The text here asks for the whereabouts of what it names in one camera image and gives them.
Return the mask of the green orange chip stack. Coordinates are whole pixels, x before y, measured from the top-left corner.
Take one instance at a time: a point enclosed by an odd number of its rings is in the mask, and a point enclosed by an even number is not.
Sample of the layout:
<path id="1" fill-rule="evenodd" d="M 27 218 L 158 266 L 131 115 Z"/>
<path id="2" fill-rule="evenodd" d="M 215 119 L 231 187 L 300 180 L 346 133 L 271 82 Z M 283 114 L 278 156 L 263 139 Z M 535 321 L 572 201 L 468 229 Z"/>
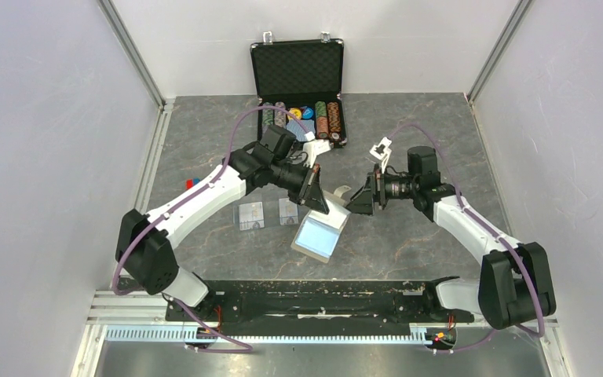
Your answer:
<path id="1" fill-rule="evenodd" d="M 316 113 L 316 136 L 319 139 L 327 139 L 329 134 L 329 124 L 327 116 L 327 104 L 323 101 L 315 103 Z"/>

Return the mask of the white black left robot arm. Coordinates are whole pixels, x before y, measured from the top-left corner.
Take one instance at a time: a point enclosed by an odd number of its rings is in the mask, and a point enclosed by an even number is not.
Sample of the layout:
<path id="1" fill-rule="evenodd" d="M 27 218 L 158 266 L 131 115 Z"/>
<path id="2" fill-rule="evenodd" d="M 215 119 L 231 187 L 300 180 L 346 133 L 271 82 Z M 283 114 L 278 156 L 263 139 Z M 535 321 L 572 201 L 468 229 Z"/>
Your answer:
<path id="1" fill-rule="evenodd" d="M 195 319 L 209 318 L 215 299 L 200 277 L 178 265 L 175 248 L 217 211 L 266 185 L 285 189 L 297 205 L 328 214 L 316 157 L 331 146 L 312 132 L 304 139 L 301 150 L 306 159 L 292 163 L 297 139 L 289 130 L 274 126 L 258 141 L 229 148 L 221 165 L 169 203 L 146 214 L 136 209 L 127 212 L 121 220 L 112 285 L 118 285 L 121 271 L 126 270 L 148 294 L 163 293 L 183 302 Z"/>

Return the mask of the grey purple chip stack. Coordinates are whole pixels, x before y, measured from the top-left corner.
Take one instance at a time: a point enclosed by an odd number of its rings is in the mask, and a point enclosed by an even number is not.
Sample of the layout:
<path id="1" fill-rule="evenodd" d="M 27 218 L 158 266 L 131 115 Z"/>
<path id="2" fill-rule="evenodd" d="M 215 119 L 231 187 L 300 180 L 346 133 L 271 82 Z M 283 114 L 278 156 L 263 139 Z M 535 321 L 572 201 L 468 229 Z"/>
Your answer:
<path id="1" fill-rule="evenodd" d="M 284 112 L 284 110 L 286 109 L 286 105 L 282 101 L 277 101 L 275 103 L 275 106 L 277 108 L 283 109 L 283 111 L 278 111 L 278 110 L 274 111 L 274 118 L 273 118 L 274 125 L 281 127 L 281 128 L 285 128 L 287 125 L 287 115 Z"/>

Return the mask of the black poker chip case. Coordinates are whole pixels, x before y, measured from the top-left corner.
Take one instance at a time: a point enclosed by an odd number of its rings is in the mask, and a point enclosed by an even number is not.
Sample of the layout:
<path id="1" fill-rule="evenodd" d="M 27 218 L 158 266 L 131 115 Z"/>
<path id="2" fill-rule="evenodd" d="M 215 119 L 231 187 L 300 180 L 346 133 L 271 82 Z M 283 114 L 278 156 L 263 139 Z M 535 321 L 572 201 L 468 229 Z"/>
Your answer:
<path id="1" fill-rule="evenodd" d="M 257 98 L 260 104 L 282 101 L 289 108 L 313 106 L 317 101 L 338 102 L 342 123 L 341 139 L 328 140 L 333 148 L 347 145 L 348 133 L 342 103 L 342 73 L 345 43 L 323 33 L 320 38 L 296 41 L 272 39 L 250 45 Z"/>

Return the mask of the purple green chip stack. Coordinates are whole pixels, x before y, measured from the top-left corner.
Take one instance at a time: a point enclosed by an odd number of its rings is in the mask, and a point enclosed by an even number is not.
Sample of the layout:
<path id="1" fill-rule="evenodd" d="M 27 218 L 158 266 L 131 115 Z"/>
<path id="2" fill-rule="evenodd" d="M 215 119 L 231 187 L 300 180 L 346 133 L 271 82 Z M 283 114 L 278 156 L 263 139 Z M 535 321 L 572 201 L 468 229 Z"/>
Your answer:
<path id="1" fill-rule="evenodd" d="M 262 132 L 264 133 L 268 128 L 274 125 L 275 116 L 274 111 L 269 108 L 270 106 L 272 106 L 272 103 L 265 102 L 262 105 L 265 106 L 265 108 L 261 111 L 261 126 Z"/>

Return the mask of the yellow dealer button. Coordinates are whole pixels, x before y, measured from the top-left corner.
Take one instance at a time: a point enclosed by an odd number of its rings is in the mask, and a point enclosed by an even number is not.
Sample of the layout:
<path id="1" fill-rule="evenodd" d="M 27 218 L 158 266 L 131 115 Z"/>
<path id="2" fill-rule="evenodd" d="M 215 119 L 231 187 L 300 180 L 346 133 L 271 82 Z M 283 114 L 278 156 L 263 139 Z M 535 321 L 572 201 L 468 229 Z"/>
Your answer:
<path id="1" fill-rule="evenodd" d="M 288 111 L 291 114 L 288 116 L 288 119 L 302 119 L 302 110 L 300 108 L 289 108 Z"/>

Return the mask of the clear plastic card sleeve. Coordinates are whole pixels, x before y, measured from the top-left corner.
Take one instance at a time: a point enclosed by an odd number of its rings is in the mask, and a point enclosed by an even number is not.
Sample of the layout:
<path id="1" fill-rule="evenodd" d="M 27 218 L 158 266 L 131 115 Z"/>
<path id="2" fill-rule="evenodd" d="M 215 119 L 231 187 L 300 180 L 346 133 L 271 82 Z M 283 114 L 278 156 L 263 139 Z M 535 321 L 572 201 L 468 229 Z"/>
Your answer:
<path id="1" fill-rule="evenodd" d="M 259 188 L 253 191 L 250 195 L 243 197 L 242 199 L 238 199 L 233 205 L 233 217 L 234 223 L 239 229 L 238 224 L 238 214 L 237 207 L 239 204 L 243 203 L 251 203 L 251 202 L 262 202 L 264 208 L 264 219 L 265 219 L 265 227 L 261 229 L 272 228 L 276 226 L 297 226 L 300 223 L 300 209 L 298 205 L 298 213 L 299 213 L 299 223 L 296 225 L 281 225 L 279 219 L 279 199 L 288 198 L 287 192 L 281 188 L 275 187 L 265 187 Z"/>

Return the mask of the blue dealer button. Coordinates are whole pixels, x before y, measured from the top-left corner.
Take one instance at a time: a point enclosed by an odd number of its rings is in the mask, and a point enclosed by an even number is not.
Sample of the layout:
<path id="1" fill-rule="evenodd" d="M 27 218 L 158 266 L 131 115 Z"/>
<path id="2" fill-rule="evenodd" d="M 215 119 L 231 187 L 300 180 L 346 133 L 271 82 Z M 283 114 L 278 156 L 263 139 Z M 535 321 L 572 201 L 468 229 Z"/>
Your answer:
<path id="1" fill-rule="evenodd" d="M 313 120 L 315 119 L 316 112 L 313 106 L 304 106 L 300 108 L 302 120 Z"/>

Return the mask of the orange brown chip stack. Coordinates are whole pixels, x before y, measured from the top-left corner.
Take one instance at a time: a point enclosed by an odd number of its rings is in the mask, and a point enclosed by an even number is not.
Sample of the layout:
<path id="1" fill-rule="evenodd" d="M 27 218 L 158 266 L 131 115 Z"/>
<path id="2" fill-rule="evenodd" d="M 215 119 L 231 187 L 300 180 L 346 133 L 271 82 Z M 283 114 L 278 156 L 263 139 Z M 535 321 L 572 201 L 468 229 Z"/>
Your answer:
<path id="1" fill-rule="evenodd" d="M 331 139 L 339 141 L 341 139 L 342 123 L 338 102 L 327 103 L 327 119 Z"/>

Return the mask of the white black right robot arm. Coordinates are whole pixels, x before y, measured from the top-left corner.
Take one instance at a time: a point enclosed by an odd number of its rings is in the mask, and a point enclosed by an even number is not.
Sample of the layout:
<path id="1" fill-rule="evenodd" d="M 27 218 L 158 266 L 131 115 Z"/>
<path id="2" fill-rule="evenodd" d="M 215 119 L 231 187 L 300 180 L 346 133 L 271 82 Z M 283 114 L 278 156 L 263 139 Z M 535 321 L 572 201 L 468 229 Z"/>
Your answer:
<path id="1" fill-rule="evenodd" d="M 406 199 L 459 241 L 481 268 L 478 280 L 450 276 L 427 283 L 422 311 L 429 319 L 443 320 L 453 310 L 461 310 L 502 330 L 523 328 L 532 320 L 541 324 L 555 314 L 557 302 L 545 249 L 507 235 L 471 207 L 453 185 L 442 182 L 434 148 L 409 148 L 403 172 L 375 164 L 347 208 L 353 214 L 372 215 L 391 200 Z"/>

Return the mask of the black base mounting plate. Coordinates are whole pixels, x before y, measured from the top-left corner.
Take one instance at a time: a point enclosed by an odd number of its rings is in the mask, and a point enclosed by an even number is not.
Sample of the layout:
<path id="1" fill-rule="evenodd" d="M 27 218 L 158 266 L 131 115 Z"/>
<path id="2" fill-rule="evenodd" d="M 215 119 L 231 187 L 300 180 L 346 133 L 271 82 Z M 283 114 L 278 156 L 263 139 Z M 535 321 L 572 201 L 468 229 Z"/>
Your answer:
<path id="1" fill-rule="evenodd" d="M 210 280 L 194 309 L 225 335 L 406 335 L 410 324 L 474 321 L 442 309 L 420 280 Z"/>

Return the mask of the aluminium frame rail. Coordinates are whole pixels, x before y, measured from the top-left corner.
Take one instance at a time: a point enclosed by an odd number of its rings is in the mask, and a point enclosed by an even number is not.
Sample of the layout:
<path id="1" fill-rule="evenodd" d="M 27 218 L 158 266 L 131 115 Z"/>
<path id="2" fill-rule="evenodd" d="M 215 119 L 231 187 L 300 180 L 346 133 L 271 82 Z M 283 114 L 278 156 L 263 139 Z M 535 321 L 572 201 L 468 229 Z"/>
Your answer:
<path id="1" fill-rule="evenodd" d="M 414 326 L 440 327 L 450 323 L 459 326 L 487 327 L 487 321 L 480 315 L 452 311 L 449 314 L 428 316 L 418 305 L 419 295 L 394 295 L 392 298 L 377 300 L 374 295 L 358 298 L 346 310 L 332 309 L 328 305 L 301 309 L 297 306 L 283 309 L 266 309 L 253 299 L 229 299 L 214 306 L 204 320 L 211 323 L 250 323 L 257 319 L 333 320 L 365 319 L 380 323 L 413 324 Z M 141 292 L 134 295 L 116 296 L 110 292 L 98 291 L 93 298 L 90 320 L 113 320 L 124 323 L 188 322 L 191 317 L 177 304 L 170 304 L 159 296 L 149 296 Z"/>

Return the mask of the colourful toy block stack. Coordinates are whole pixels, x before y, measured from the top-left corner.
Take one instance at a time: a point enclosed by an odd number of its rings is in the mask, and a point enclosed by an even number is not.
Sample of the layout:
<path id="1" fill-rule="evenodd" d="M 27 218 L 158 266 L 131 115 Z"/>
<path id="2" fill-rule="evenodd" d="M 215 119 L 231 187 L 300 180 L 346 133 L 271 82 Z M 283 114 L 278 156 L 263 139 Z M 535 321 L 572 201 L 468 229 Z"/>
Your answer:
<path id="1" fill-rule="evenodd" d="M 185 182 L 185 188 L 186 189 L 191 189 L 193 188 L 195 185 L 200 183 L 200 179 L 199 178 L 193 178 L 193 179 L 188 179 Z"/>

